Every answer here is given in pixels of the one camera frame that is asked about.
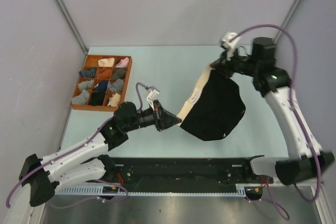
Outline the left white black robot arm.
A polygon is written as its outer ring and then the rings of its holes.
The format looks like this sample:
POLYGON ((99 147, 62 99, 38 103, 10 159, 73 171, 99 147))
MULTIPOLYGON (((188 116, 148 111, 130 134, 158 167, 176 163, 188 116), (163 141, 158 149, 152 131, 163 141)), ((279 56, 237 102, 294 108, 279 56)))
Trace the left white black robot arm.
POLYGON ((29 204, 40 206, 63 188, 90 180, 110 182, 116 169, 107 152, 128 140, 127 133, 147 126, 157 131, 180 124, 182 119, 167 111, 158 100, 144 111, 132 102, 123 102, 90 137, 65 150, 44 156, 27 157, 19 175, 22 186, 30 186, 29 204))

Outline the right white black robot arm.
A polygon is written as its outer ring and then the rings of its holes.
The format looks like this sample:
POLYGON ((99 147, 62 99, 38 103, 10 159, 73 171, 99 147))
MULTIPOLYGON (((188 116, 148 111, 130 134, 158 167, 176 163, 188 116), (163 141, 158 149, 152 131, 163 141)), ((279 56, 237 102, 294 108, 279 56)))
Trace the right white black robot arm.
POLYGON ((253 158, 250 165, 242 169, 243 179, 254 183, 266 175, 288 186, 318 178, 335 162, 335 157, 331 151, 323 150, 303 118, 287 71, 276 66, 276 44, 271 38, 257 37, 251 54, 241 56, 239 40, 236 33, 228 32, 220 41, 224 51, 211 66, 228 78, 235 73, 252 77, 254 88, 277 119, 289 156, 288 159, 253 158))

